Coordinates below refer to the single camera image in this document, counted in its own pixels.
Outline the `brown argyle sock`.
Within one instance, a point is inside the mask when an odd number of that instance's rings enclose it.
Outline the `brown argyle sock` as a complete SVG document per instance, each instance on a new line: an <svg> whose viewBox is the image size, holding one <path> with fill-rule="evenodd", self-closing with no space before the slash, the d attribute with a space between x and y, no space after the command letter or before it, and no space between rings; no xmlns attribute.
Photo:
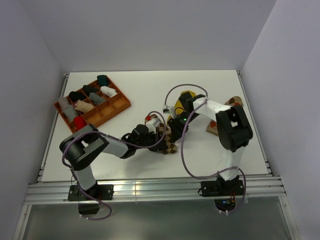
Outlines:
<svg viewBox="0 0 320 240"><path fill-rule="evenodd" d="M157 127L157 139L156 142L163 136L164 138L157 146L154 148L157 149L157 152L160 152L164 155L175 154L178 151L178 147L175 142L170 142L171 139L171 129L162 123L160 120L160 124Z"/></svg>

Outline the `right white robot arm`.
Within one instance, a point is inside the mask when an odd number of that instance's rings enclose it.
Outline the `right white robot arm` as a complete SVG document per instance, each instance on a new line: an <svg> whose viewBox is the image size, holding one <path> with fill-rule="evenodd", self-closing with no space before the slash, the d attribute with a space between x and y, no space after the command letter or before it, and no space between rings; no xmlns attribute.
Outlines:
<svg viewBox="0 0 320 240"><path fill-rule="evenodd" d="M183 111L172 115L167 121L174 142L181 140L184 145L189 123L202 115L216 122L218 139L224 149L222 169L217 172L217 191L229 194L239 180L239 166L245 147L253 138L253 131L241 105L230 106L208 99L203 94L192 96L189 92L179 97Z"/></svg>

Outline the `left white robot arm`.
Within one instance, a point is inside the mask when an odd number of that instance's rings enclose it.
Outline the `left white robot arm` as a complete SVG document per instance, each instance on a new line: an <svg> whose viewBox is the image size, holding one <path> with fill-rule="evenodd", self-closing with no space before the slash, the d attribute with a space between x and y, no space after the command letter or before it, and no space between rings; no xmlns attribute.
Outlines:
<svg viewBox="0 0 320 240"><path fill-rule="evenodd" d="M167 148L164 135L149 130L143 124L138 124L120 139L100 132L93 124L88 124L59 145L62 163L72 170L72 175L80 186L79 194L86 200L102 194L91 168L91 163L100 153L127 159L138 149L157 153Z"/></svg>

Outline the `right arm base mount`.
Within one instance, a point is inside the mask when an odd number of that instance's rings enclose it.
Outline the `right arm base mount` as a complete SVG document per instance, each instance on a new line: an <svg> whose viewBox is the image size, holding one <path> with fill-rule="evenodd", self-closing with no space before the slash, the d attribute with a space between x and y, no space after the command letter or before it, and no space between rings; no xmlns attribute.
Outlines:
<svg viewBox="0 0 320 240"><path fill-rule="evenodd" d="M223 178L216 180L202 181L198 195L207 197L223 197L214 200L216 208L220 211L231 211L237 206L236 197L245 195L245 186L242 180L236 178L234 180L225 181Z"/></svg>

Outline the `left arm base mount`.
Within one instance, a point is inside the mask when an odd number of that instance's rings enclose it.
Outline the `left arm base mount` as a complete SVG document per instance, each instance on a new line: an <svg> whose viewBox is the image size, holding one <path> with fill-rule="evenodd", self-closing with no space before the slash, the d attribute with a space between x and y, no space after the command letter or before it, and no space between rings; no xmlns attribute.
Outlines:
<svg viewBox="0 0 320 240"><path fill-rule="evenodd" d="M78 202L78 212L84 216L93 216L98 213L102 201L113 199L113 184L98 184L88 190L81 190L78 185L71 185L67 200L69 202Z"/></svg>

